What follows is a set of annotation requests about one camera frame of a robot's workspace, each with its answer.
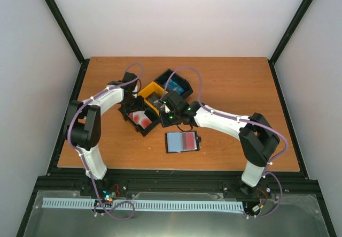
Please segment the yellow bin with black cards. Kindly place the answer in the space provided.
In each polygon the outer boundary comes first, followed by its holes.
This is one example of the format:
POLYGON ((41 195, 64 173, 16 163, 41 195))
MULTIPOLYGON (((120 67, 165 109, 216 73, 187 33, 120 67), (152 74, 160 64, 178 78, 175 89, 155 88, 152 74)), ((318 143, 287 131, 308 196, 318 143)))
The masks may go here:
POLYGON ((160 109, 164 106, 163 102, 160 101, 163 92, 164 89, 161 85, 151 82, 140 90, 138 94, 144 98, 146 109, 151 109, 159 116, 160 109))

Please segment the red white card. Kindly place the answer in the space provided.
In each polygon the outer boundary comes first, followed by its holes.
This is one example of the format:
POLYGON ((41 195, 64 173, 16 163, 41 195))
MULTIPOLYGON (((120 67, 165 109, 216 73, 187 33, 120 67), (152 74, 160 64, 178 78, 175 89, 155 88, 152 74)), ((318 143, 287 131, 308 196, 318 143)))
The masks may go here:
POLYGON ((197 149, 197 139, 195 132, 182 133, 182 151, 193 151, 197 149))

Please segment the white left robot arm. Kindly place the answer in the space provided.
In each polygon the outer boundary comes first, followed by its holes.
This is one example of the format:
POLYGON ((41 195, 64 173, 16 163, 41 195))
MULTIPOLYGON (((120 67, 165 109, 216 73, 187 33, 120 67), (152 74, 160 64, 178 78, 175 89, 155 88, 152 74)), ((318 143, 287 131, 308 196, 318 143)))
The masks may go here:
POLYGON ((139 80, 110 82, 98 94, 84 101, 73 100, 67 107, 63 135, 81 158, 86 176, 95 179, 92 188, 98 195, 106 195, 111 189, 111 182, 104 178, 107 167, 98 145, 101 116, 116 104, 121 104, 128 112, 143 110, 143 97, 137 95, 138 83, 139 80))

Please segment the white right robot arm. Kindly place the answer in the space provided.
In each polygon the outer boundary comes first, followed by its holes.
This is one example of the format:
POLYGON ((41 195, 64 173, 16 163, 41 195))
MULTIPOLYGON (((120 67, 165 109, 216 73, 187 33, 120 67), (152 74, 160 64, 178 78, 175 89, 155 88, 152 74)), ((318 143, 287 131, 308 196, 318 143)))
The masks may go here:
POLYGON ((246 158, 242 182, 249 187, 257 186, 271 155, 280 143, 278 134, 271 130, 271 126, 259 113, 250 117, 238 116, 199 102, 189 104, 183 101, 174 105, 170 101, 163 101, 160 115, 163 124, 209 128, 240 141, 246 158))

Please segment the black bin with blue cards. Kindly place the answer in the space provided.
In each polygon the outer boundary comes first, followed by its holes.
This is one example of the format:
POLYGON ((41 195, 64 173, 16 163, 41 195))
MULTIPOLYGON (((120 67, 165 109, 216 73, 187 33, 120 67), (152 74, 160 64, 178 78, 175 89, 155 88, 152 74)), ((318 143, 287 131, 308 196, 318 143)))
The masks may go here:
MULTIPOLYGON (((165 88, 166 82, 170 75, 173 73, 173 70, 167 69, 159 75, 154 81, 162 87, 162 89, 165 88)), ((169 84, 167 85, 167 91, 175 91, 177 92, 182 98, 187 98, 193 93, 193 89, 189 83, 188 80, 185 78, 179 76, 177 73, 175 73, 172 78, 169 81, 169 84)))

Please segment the black card holder wallet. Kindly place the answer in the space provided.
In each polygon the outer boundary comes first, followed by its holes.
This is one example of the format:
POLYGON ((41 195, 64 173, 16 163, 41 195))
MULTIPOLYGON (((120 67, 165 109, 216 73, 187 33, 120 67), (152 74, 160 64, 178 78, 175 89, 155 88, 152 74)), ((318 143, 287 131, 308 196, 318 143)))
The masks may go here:
POLYGON ((199 151, 201 137, 196 131, 168 132, 165 134, 165 150, 167 154, 199 151))

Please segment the red white credit cards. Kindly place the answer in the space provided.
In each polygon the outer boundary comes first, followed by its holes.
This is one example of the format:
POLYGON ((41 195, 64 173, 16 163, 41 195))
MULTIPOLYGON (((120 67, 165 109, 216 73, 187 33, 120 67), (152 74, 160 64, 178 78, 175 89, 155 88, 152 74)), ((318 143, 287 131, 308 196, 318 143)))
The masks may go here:
POLYGON ((135 111, 128 115, 128 117, 142 129, 146 129, 151 125, 152 121, 148 118, 144 111, 135 111))

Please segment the black bin with red cards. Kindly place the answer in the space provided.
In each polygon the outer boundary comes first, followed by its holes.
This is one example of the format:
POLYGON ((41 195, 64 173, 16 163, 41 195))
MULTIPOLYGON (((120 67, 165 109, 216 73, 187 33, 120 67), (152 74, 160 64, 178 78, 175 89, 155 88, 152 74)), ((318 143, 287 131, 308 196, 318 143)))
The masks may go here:
POLYGON ((142 136, 147 136, 159 123, 160 118, 158 114, 146 107, 143 111, 125 112, 122 107, 118 109, 122 114, 124 121, 130 122, 136 132, 142 136))

